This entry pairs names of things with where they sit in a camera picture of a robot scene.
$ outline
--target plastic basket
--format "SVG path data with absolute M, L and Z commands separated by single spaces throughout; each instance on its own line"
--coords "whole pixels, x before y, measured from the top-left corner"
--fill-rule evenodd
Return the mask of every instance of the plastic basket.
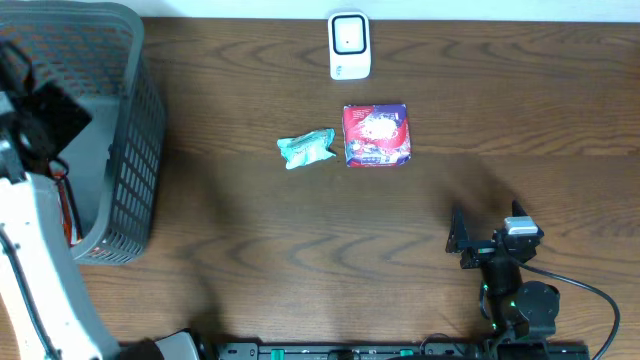
M 166 115 L 143 38 L 122 5 L 0 2 L 0 40 L 31 58 L 36 86 L 54 80 L 93 115 L 60 154 L 84 234 L 71 248 L 78 263 L 124 264 L 147 244 Z

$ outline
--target crumpled teal package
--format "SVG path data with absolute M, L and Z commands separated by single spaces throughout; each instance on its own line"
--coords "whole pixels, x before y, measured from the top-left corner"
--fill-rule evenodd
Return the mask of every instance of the crumpled teal package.
M 335 130 L 321 129 L 297 138 L 278 140 L 280 153 L 287 160 L 287 170 L 336 156 L 329 151 L 335 136 Z

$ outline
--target brown tabletop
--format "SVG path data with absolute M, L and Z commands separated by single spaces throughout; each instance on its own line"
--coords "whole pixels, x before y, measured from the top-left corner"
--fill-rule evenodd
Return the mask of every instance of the brown tabletop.
M 530 264 L 611 294 L 607 358 L 640 357 L 640 26 L 373 21 L 371 76 L 337 82 L 324 21 L 145 25 L 169 113 L 150 244 L 81 268 L 118 339 L 489 334 L 480 271 L 444 252 L 450 210 L 489 238 L 515 197 L 546 232 Z M 347 168 L 343 106 L 384 103 L 407 105 L 413 158 Z M 276 140 L 327 127 L 338 156 L 285 170 Z M 595 354 L 609 305 L 523 277 L 561 292 L 552 340 Z M 17 357 L 4 311 L 0 328 L 0 358 Z

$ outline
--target logo on white device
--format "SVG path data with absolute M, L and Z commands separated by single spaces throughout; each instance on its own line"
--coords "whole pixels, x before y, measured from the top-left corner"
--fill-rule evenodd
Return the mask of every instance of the logo on white device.
M 329 18 L 329 62 L 335 80 L 362 79 L 371 72 L 369 19 L 361 12 Z

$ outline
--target colorful box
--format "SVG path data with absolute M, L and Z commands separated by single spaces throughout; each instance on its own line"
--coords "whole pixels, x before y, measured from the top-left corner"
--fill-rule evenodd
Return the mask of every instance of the colorful box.
M 398 166 L 411 158 L 407 106 L 345 106 L 342 115 L 349 167 Z

